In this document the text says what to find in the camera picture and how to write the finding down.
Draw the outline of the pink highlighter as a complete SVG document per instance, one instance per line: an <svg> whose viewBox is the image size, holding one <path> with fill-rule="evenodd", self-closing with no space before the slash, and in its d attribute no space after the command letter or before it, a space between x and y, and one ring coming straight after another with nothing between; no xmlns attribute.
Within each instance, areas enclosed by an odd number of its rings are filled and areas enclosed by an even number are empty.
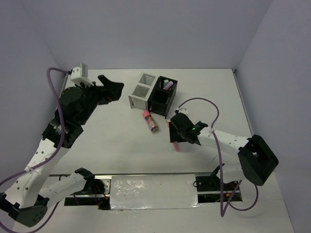
<svg viewBox="0 0 311 233"><path fill-rule="evenodd" d="M180 152L180 146L178 142L173 142L173 147L175 152Z"/></svg>

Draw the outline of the purple highlighter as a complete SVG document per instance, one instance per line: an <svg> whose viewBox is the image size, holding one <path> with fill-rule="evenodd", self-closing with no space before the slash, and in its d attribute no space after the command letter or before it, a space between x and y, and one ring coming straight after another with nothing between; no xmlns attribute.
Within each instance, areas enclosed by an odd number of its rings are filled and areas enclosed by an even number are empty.
<svg viewBox="0 0 311 233"><path fill-rule="evenodd" d="M163 89L169 90L172 86L173 86L173 82L172 82L172 81L169 81L169 82L163 87Z"/></svg>

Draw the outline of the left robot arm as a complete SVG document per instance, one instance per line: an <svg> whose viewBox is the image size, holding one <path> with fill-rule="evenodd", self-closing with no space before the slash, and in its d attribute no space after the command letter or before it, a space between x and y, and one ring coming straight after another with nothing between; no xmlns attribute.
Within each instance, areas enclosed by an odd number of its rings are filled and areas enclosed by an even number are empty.
<svg viewBox="0 0 311 233"><path fill-rule="evenodd" d="M85 168L75 170L69 176L44 188L44 183L54 167L82 134L82 126L97 106L118 101L123 83L113 82L104 75L98 76L101 85L82 81L63 90L59 97L61 109L56 110L42 134L39 146L15 183L0 195L0 208L16 222L33 227L48 209L76 192L94 191L103 183Z"/></svg>

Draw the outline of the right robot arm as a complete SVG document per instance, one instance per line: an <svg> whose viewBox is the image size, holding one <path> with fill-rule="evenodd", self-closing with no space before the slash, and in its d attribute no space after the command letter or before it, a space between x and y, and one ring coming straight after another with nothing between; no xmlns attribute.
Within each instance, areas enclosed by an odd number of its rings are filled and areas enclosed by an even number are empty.
<svg viewBox="0 0 311 233"><path fill-rule="evenodd" d="M193 124L184 113L177 113L171 118L170 140L215 148L221 152L223 173L211 178L211 184L217 190L224 189L230 182L241 180L263 186L279 164L261 136L232 135L200 121Z"/></svg>

